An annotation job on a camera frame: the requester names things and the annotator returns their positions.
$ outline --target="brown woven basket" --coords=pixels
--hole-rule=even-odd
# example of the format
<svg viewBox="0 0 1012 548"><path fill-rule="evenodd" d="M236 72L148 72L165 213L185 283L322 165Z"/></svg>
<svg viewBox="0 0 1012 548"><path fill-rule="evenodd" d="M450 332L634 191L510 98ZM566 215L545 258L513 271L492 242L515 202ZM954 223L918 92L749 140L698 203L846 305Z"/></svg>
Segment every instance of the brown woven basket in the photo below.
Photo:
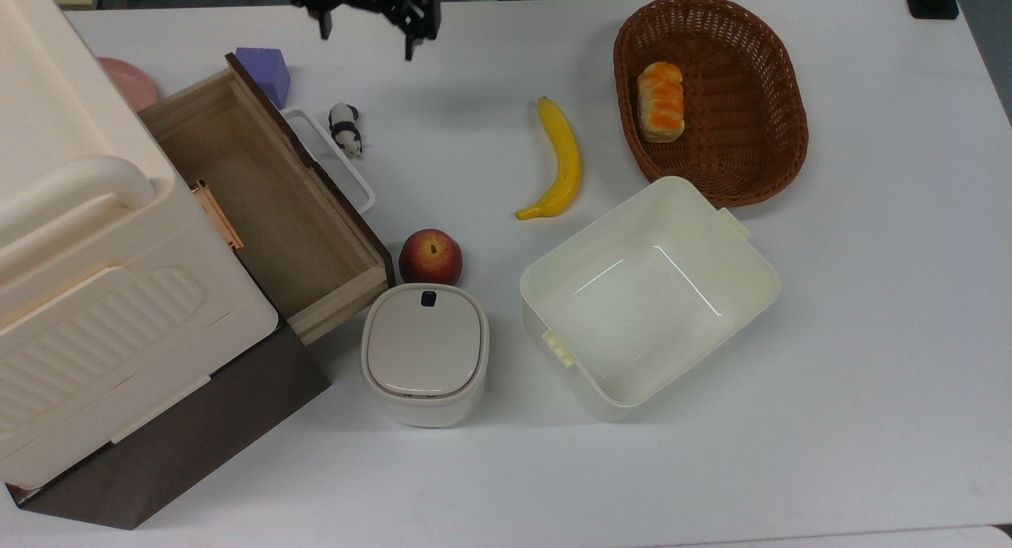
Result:
<svg viewBox="0 0 1012 548"><path fill-rule="evenodd" d="M780 38L727 0L657 0L630 16L614 49L622 129L648 180L680 176L712 205L751 205L802 169L809 128L794 69ZM654 62L682 70L685 131L647 144L637 119L637 78Z"/></svg>

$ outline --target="purple foam block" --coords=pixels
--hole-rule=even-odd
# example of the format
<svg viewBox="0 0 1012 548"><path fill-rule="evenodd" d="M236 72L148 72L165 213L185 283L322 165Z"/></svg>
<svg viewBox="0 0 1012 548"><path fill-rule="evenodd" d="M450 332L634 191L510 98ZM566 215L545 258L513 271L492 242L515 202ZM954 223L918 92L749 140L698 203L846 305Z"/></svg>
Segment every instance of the purple foam block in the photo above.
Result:
<svg viewBox="0 0 1012 548"><path fill-rule="evenodd" d="M281 51L274 48L238 48L236 58L271 103L278 109L283 109L291 77L288 76Z"/></svg>

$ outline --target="bread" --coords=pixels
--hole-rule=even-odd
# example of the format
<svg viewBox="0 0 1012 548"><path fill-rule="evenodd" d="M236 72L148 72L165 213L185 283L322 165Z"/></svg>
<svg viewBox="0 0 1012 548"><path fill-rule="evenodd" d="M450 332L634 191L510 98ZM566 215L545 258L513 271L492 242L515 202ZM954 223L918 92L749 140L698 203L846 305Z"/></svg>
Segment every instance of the bread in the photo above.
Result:
<svg viewBox="0 0 1012 548"><path fill-rule="evenodd" d="M655 62L637 80L640 129L651 144L672 144L685 130L685 96L678 66Z"/></svg>

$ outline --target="panda figurine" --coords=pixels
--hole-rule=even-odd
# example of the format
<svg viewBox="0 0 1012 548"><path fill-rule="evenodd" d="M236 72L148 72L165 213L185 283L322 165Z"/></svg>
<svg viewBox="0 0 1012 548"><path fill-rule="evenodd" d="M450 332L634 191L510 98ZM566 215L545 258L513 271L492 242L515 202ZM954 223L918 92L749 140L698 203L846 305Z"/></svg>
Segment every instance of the panda figurine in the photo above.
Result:
<svg viewBox="0 0 1012 548"><path fill-rule="evenodd" d="M330 136L334 144L350 158L362 156L362 136L358 132L358 109L347 103L339 103L330 109L327 115L330 122Z"/></svg>

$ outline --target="banana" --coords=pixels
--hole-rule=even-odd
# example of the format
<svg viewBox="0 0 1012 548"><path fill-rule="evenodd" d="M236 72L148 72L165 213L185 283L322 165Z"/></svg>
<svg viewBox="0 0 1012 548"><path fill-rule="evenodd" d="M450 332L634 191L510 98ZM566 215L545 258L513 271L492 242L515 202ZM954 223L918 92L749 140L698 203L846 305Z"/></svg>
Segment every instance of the banana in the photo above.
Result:
<svg viewBox="0 0 1012 548"><path fill-rule="evenodd" d="M518 209L516 219L531 219L531 217L559 216L573 203L580 191L583 180L583 169L580 163L580 149L576 146L576 138L570 128L566 115L555 101L547 97L537 98L537 116L541 125L552 141L559 163L556 181L528 208Z"/></svg>

